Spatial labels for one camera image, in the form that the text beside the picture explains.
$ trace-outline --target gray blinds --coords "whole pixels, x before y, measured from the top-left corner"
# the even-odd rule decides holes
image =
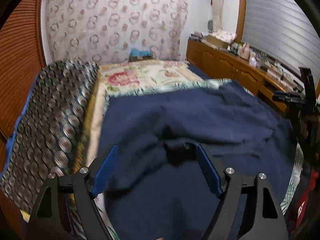
[[[320,75],[320,39],[294,0],[247,0],[242,41],[300,73]]]

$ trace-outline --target beige curtain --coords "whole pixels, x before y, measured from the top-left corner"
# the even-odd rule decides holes
[[[187,0],[48,0],[52,58],[121,63],[137,48],[180,59],[187,13]]]
[[[213,15],[213,31],[217,32],[223,29],[222,26],[222,8],[224,0],[212,0],[212,15]]]

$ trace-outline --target dark blue quilt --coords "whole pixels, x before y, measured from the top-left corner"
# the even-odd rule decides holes
[[[244,91],[237,81],[202,88],[110,98],[98,155],[119,146],[106,211],[121,240],[201,239],[218,205],[184,143],[205,143],[225,166],[264,172],[283,200],[295,159],[288,120]],[[244,210],[239,203],[230,237]]]

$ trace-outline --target silver bolt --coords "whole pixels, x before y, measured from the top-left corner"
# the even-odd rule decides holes
[[[83,167],[80,169],[80,173],[82,174],[86,174],[88,172],[88,168],[87,167]]]
[[[49,173],[48,178],[53,179],[56,176],[54,172]]]
[[[226,172],[228,174],[234,174],[235,173],[235,170],[233,168],[226,168]]]
[[[267,176],[266,176],[266,174],[264,174],[264,173],[259,173],[259,178],[260,178],[260,179],[266,179]]]

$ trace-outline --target patterned wall fabric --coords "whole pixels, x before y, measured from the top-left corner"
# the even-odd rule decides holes
[[[97,71],[95,63],[68,60],[38,75],[0,178],[4,194],[27,213],[49,172],[71,171]]]
[[[52,58],[121,63],[137,48],[156,58],[180,59],[187,13],[187,0],[48,0]]]

